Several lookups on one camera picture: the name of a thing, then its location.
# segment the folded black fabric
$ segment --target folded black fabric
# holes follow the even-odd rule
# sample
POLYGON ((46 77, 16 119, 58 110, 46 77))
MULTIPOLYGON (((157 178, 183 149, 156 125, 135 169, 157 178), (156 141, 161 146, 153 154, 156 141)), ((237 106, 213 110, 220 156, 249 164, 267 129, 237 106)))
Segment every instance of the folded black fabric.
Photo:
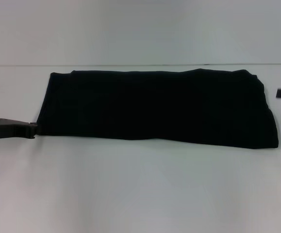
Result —
POLYGON ((37 123, 39 135, 278 147, 264 86, 246 70, 52 73, 37 123))

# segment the white table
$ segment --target white table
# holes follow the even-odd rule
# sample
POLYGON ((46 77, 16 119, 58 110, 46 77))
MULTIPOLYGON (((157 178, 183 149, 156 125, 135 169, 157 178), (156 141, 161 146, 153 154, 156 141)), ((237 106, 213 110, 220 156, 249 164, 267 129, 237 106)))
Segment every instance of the white table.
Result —
POLYGON ((36 121, 51 72, 196 68, 258 75, 279 148, 0 139, 0 233, 281 233, 281 66, 0 67, 0 118, 36 121))

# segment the black towel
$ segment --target black towel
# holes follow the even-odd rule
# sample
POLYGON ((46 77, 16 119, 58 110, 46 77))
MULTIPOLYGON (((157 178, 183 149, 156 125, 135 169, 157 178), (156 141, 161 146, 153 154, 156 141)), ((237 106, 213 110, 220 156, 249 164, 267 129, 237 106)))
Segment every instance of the black towel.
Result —
POLYGON ((37 123, 39 135, 278 147, 264 86, 246 70, 52 73, 37 123))

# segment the black cloth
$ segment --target black cloth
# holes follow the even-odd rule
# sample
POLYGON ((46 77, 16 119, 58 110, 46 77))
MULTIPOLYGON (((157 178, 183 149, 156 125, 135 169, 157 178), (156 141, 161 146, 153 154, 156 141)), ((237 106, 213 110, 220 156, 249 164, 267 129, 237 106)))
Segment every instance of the black cloth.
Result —
POLYGON ((52 73, 37 123, 39 135, 278 147, 264 85, 246 70, 52 73))

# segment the white surface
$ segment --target white surface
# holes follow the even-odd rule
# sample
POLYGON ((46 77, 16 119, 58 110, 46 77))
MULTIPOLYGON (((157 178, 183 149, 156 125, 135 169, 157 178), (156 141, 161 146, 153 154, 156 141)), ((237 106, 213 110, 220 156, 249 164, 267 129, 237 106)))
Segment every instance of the white surface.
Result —
POLYGON ((281 63, 281 0, 0 0, 0 65, 281 63))
MULTIPOLYGON (((200 67, 83 67, 171 70, 200 67)), ((247 69, 265 85, 276 150, 164 140, 0 140, 0 233, 281 233, 281 66, 247 69)), ((0 117, 34 121, 51 72, 0 67, 0 117)))

